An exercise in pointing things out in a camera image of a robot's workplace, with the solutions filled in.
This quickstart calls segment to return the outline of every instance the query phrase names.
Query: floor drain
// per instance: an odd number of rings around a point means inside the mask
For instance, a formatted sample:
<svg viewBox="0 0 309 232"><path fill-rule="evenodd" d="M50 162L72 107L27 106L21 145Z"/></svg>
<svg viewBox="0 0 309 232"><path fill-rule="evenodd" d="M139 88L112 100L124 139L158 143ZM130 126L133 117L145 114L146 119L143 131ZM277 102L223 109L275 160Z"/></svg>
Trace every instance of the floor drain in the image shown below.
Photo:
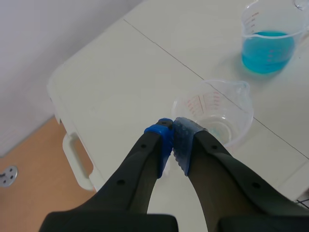
<svg viewBox="0 0 309 232"><path fill-rule="evenodd" d="M9 187L15 180L18 174L16 166L10 166L0 174L0 187Z"/></svg>

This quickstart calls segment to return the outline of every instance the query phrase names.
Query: blue liquid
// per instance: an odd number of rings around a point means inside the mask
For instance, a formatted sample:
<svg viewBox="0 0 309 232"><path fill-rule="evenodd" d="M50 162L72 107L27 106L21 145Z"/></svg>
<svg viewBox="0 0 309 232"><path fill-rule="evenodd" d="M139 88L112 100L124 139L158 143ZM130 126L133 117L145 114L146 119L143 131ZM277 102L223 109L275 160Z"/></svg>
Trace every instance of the blue liquid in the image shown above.
<svg viewBox="0 0 309 232"><path fill-rule="evenodd" d="M256 34L274 37L287 35L279 31L261 31ZM242 46L242 62L251 71L271 73L282 69L292 57L294 50L293 37L282 39L250 37Z"/></svg>

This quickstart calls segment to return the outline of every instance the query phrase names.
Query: plastic measuring cup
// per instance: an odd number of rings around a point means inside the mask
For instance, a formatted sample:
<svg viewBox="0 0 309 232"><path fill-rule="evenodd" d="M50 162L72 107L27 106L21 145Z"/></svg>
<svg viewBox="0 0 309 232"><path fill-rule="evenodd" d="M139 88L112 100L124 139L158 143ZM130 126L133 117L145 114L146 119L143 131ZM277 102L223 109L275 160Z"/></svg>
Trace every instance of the plastic measuring cup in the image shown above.
<svg viewBox="0 0 309 232"><path fill-rule="evenodd" d="M251 71L282 69L307 30L308 0L258 0L243 11L242 62Z"/></svg>
<svg viewBox="0 0 309 232"><path fill-rule="evenodd" d="M253 120L250 87L244 81L203 81L173 105L172 116L206 128L225 147L240 141Z"/></svg>

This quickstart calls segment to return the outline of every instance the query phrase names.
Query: wooden floor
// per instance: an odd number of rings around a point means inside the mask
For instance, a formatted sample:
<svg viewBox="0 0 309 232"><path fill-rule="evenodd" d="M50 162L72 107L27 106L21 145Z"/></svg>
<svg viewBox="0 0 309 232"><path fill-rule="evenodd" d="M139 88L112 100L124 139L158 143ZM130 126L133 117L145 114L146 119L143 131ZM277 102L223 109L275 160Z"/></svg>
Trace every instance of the wooden floor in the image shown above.
<svg viewBox="0 0 309 232"><path fill-rule="evenodd" d="M65 133L52 118L0 159L0 173L10 165L19 171L10 187L0 188L0 231L38 231L49 212L75 208L94 195L75 180L62 150ZM75 148L91 173L92 164L80 141Z"/></svg>

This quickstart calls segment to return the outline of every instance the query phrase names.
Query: table handle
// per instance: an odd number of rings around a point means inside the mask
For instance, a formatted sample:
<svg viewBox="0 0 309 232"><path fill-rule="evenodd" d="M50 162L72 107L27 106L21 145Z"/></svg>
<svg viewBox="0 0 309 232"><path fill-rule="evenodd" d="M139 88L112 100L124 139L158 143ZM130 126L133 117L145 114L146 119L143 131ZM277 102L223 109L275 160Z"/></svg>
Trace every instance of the table handle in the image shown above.
<svg viewBox="0 0 309 232"><path fill-rule="evenodd" d="M70 136L66 134L63 139L62 147L63 151L69 161L69 164L72 168L72 171L74 173L74 176L77 180L77 183L86 190L93 190L93 185L87 176L84 167L78 157L78 154L76 153L73 142L76 139L76 136Z"/></svg>

